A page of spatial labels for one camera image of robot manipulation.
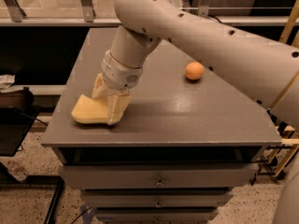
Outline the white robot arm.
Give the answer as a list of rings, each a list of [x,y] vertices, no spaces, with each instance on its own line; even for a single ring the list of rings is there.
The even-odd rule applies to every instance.
[[[94,99],[136,85],[166,40],[299,130],[299,49],[183,12],[170,0],[115,0],[121,21],[96,78]]]

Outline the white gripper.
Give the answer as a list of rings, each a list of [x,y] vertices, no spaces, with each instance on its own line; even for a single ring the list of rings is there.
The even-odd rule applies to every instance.
[[[92,98],[107,98],[107,124],[119,122],[131,101],[129,92],[115,93],[115,90],[131,89],[142,73],[143,68],[129,68],[117,62],[108,50],[101,63],[101,73],[94,81]]]

